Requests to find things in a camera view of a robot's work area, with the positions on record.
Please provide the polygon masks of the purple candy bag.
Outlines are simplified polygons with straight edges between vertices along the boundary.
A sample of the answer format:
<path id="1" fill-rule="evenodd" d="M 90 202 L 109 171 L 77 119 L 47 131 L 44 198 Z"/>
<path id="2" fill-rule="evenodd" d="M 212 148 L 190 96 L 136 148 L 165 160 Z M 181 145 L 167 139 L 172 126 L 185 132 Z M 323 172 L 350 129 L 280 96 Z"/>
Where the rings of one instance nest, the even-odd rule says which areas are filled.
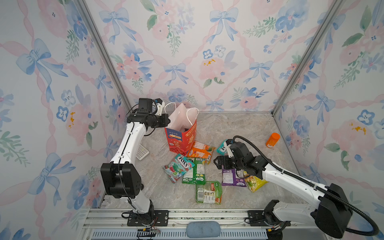
<path id="1" fill-rule="evenodd" d="M 242 170 L 222 170 L 222 186 L 246 187 L 245 175 Z"/>

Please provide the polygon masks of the orange snack packet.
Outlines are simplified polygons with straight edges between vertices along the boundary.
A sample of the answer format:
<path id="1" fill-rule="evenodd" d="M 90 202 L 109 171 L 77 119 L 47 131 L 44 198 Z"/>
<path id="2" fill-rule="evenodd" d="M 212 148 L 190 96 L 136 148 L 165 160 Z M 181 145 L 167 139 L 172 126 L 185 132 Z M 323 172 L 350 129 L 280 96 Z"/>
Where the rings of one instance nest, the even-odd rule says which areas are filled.
<path id="1" fill-rule="evenodd" d="M 209 164 L 211 162 L 211 158 L 215 150 L 216 150 L 215 147 L 203 144 L 198 141 L 194 141 L 192 148 L 187 153 L 187 158 L 201 159 L 201 161 L 203 161 L 204 164 Z"/>

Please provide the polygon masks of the green candy bag label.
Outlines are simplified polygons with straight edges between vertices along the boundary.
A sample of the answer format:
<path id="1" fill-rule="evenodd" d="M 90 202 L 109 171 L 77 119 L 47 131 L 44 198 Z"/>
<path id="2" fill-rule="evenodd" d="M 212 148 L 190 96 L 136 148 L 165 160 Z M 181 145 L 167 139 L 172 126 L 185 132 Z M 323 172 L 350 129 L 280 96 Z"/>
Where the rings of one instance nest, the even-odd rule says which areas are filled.
<path id="1" fill-rule="evenodd" d="M 195 165 L 183 176 L 182 183 L 189 185 L 205 185 L 205 160 L 201 158 L 193 158 L 190 160 L 193 160 Z"/>

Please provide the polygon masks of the red paper gift bag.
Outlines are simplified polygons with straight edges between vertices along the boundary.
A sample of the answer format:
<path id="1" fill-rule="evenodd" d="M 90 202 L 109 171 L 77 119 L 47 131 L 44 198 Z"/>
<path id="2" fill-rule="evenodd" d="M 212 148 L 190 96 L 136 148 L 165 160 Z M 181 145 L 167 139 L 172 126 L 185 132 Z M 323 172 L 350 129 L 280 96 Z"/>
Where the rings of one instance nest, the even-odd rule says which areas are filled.
<path id="1" fill-rule="evenodd" d="M 186 108 L 180 104 L 171 113 L 171 122 L 165 127 L 166 138 L 171 152 L 186 156 L 194 145 L 197 133 L 198 108 Z"/>

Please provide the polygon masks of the teal Fox's candy bag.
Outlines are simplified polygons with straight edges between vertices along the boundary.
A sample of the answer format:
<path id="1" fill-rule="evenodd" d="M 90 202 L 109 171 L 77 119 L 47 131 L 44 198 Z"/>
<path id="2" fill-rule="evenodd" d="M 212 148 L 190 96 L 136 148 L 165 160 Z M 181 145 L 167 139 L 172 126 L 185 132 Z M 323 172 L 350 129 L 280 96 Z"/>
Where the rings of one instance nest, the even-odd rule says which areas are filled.
<path id="1" fill-rule="evenodd" d="M 227 151 L 227 146 L 228 146 L 227 141 L 228 141 L 228 140 L 224 140 L 224 141 L 221 143 L 220 147 L 217 148 L 217 153 L 218 153 L 219 155 L 225 156 L 225 155 L 228 154 L 228 151 Z"/>

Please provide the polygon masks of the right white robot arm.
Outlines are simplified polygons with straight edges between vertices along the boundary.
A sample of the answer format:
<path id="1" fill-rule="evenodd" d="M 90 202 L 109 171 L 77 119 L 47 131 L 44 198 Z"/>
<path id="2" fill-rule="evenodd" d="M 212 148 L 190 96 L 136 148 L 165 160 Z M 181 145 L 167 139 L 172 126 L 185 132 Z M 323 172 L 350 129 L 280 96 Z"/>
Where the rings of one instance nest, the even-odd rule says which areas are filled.
<path id="1" fill-rule="evenodd" d="M 252 177 L 290 191 L 306 202 L 287 204 L 271 200 L 262 214 L 249 218 L 250 225 L 264 223 L 273 227 L 272 232 L 276 227 L 281 232 L 292 222 L 314 224 L 330 237 L 343 237 L 353 211 L 346 206 L 347 198 L 341 187 L 303 179 L 272 162 L 260 150 L 258 156 L 254 156 L 244 143 L 227 140 L 225 148 L 227 155 L 214 159 L 219 170 L 245 171 Z"/>

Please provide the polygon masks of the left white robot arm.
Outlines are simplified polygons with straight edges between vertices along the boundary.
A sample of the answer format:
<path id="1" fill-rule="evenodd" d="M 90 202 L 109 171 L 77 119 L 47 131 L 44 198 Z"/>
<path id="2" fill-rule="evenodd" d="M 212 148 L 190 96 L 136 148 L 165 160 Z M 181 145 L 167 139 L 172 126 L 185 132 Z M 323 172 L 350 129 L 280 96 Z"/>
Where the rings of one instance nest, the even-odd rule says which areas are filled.
<path id="1" fill-rule="evenodd" d="M 147 214 L 153 208 L 152 201 L 142 192 L 142 178 L 135 167 L 139 146 L 148 128 L 165 128 L 170 122 L 168 114 L 129 115 L 117 153 L 109 163 L 102 164 L 101 175 L 106 194 L 116 199 L 127 198 L 135 214 Z"/>

